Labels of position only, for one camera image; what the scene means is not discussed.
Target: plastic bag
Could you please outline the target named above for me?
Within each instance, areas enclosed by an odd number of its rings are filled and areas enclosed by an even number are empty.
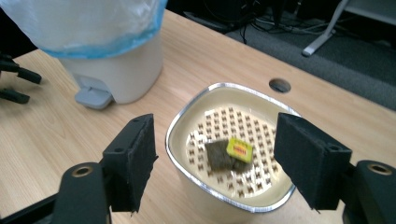
[[[154,37],[166,0],[0,0],[0,7],[55,58],[120,55]]]

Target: small yellow package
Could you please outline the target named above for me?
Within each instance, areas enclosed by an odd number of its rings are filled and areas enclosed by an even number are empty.
[[[251,163],[252,152],[253,146],[235,137],[230,139],[227,146],[228,155],[246,163]]]

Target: black clamp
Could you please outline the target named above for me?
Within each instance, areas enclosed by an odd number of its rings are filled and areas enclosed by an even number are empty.
[[[23,78],[35,84],[40,84],[41,82],[41,76],[39,74],[20,67],[19,64],[15,63],[14,60],[12,60],[11,56],[4,54],[0,51],[0,75],[2,71],[18,73],[17,77]],[[0,90],[0,98],[18,104],[27,104],[30,99],[28,95],[7,89]]]

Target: white trash can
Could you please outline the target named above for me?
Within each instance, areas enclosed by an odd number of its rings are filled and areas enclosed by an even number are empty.
[[[142,46],[104,59],[59,61],[80,87],[76,101],[105,108],[111,101],[128,104],[142,97],[154,84],[163,67],[161,36],[156,34]]]

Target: holes in tray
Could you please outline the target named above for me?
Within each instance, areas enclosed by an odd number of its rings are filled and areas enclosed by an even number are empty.
[[[237,197],[252,197],[271,186],[271,175],[278,173],[272,146],[275,128],[232,107],[216,109],[203,117],[196,127],[197,130],[189,135],[187,156],[197,172],[204,172],[213,183]],[[211,171],[205,142],[232,136],[253,146],[252,168],[242,174]]]

